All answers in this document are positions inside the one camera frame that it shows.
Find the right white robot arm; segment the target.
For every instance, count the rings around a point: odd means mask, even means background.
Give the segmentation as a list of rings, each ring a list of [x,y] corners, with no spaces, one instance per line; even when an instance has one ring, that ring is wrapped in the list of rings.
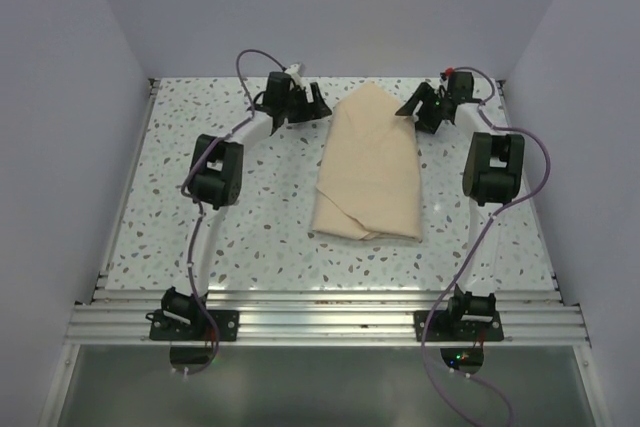
[[[441,315],[451,336],[468,339],[496,313],[493,280],[499,235],[488,229],[504,207],[517,202],[522,186],[525,137],[494,124],[484,112],[487,103],[475,95],[471,67],[449,68],[438,87],[422,82],[397,111],[411,118],[418,131],[437,132],[448,122],[469,139],[462,173],[462,191],[469,200],[468,249],[454,277],[452,294]]]

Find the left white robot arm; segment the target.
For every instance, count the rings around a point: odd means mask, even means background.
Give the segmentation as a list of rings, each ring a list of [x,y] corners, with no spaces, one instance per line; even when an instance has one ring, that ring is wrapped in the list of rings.
[[[197,238],[214,227],[235,204],[242,189],[244,155],[287,124],[317,121],[332,115],[319,85],[304,84],[294,66],[274,71],[266,88],[249,98],[242,119],[225,134],[200,135],[180,193],[195,208],[195,219],[182,256],[183,275],[161,300],[161,313],[185,339],[201,337],[210,322],[206,313],[209,268],[197,259]]]

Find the beige surgical cloth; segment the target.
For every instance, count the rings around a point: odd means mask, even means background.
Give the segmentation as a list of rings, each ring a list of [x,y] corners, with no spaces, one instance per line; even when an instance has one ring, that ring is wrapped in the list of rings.
[[[353,240],[422,239],[422,184],[413,119],[365,83],[334,108],[317,182],[312,229]]]

